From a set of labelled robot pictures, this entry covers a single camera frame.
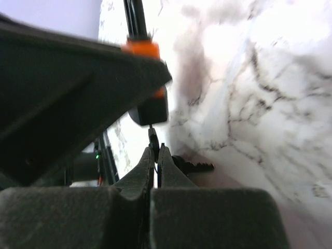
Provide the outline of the orange black Opel padlock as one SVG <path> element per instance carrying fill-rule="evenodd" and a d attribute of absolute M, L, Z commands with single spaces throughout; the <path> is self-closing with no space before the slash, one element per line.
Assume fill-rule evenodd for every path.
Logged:
<path fill-rule="evenodd" d="M 142 1 L 124 1 L 128 36 L 121 50 L 142 59 L 142 76 L 137 86 L 140 99 L 128 111 L 140 126 L 152 126 L 168 120 L 168 96 L 165 83 L 171 79 L 166 66 L 160 62 L 159 46 L 146 28 Z"/>

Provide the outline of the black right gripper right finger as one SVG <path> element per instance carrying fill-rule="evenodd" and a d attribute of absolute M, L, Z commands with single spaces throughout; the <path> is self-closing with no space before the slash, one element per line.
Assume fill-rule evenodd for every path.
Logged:
<path fill-rule="evenodd" d="M 290 248 L 276 202 L 253 188 L 200 188 L 161 146 L 150 196 L 151 248 Z"/>

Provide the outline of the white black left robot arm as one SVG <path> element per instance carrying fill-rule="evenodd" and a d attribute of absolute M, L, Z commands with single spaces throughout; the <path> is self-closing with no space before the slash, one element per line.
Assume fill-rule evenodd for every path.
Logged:
<path fill-rule="evenodd" d="M 158 59 L 1 16 L 1 187 L 97 179 L 84 149 L 170 80 Z"/>

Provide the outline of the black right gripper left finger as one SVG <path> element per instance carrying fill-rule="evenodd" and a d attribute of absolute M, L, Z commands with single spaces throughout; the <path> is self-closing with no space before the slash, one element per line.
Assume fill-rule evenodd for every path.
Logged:
<path fill-rule="evenodd" d="M 154 153 L 108 187 L 1 192 L 1 248 L 146 248 Z"/>

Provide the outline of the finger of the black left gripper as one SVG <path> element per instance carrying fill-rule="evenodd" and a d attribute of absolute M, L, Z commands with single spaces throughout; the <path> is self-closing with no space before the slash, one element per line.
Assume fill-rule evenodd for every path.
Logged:
<path fill-rule="evenodd" d="M 142 59 L 1 16 L 1 172 L 29 186 L 140 99 Z"/>

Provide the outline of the black-headed key bunch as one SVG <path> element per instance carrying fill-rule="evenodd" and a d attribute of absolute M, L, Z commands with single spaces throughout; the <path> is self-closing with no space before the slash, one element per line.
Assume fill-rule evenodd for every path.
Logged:
<path fill-rule="evenodd" d="M 148 136 L 149 136 L 149 147 L 153 149 L 155 163 L 158 163 L 159 151 L 160 151 L 159 140 L 156 131 L 151 124 L 149 125 Z M 183 157 L 177 155 L 173 155 L 172 159 L 175 165 L 186 176 L 188 176 L 190 173 L 211 172 L 215 169 L 212 163 L 205 163 L 205 162 L 192 163 L 186 161 Z"/>

